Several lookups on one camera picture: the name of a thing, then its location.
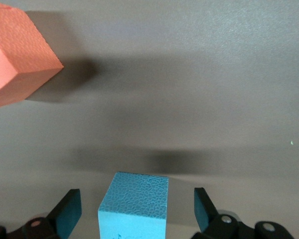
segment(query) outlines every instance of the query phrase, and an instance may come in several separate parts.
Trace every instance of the cube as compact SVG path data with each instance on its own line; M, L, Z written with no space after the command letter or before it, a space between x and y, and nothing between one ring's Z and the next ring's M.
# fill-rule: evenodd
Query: cube
M99 207L101 239L165 239L168 178L118 172Z
M0 3L0 106L24 100L62 68L27 14Z

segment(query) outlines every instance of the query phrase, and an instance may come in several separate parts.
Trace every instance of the blue block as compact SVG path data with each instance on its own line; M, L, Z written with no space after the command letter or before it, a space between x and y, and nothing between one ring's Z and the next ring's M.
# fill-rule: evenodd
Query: blue block
M165 239L168 178L118 172L99 207L101 239Z

